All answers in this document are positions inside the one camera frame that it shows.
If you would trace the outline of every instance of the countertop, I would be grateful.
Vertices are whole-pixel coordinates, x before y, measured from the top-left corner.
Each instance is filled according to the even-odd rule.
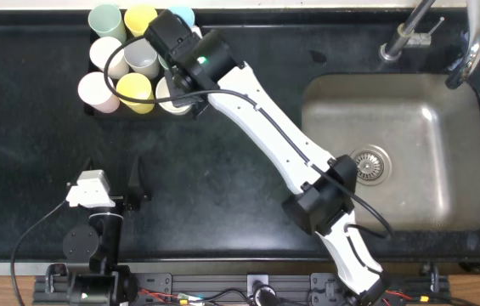
[[[153,199],[125,215],[121,261],[327,260],[319,242],[283,212],[290,193],[272,163],[226,116],[211,107],[197,120],[170,121],[102,120],[82,111],[76,88],[88,71],[87,13],[0,13],[0,261],[64,199],[66,182],[87,158],[121,194],[136,156],[146,162]],[[398,63],[383,65],[377,49],[408,14],[200,11],[197,18],[203,31],[223,31],[300,126],[302,92],[317,76],[446,73],[467,28],[466,11],[432,11],[420,31],[446,17],[432,46],[405,50]],[[470,83],[480,96],[480,64]],[[63,208],[25,239],[19,259],[63,259],[63,236],[87,220],[83,210]],[[480,261],[480,230],[365,239],[379,260]]]

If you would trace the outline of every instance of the sink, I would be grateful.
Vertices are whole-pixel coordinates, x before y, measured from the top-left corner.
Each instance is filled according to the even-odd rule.
[[[358,165],[357,195],[396,230],[480,228],[480,108],[444,75],[328,75],[313,80],[302,130]],[[359,224],[379,229],[362,207]]]

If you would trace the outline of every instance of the yellow cup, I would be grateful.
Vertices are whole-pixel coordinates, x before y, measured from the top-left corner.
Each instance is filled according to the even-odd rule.
[[[149,23],[156,18],[155,7],[147,4],[134,5],[124,14],[124,23],[128,30],[135,36],[141,36],[147,30]]]
[[[154,99],[151,81],[141,73],[128,73],[121,77],[117,83],[117,92],[135,99]],[[134,103],[124,99],[121,101],[139,114],[147,114],[155,107],[154,104]]]

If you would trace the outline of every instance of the faucet spout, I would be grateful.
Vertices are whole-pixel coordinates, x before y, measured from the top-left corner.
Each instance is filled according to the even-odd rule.
[[[449,74],[445,85],[458,88],[476,69],[480,60],[480,0],[466,0],[468,10],[468,49],[462,61]]]

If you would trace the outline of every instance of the white wall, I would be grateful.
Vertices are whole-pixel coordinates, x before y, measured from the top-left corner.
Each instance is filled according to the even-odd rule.
[[[189,5],[200,9],[244,8],[407,8],[420,0],[0,0],[0,9],[90,9],[101,3],[128,8],[153,3],[157,8]],[[434,7],[464,7],[466,0],[437,0]]]

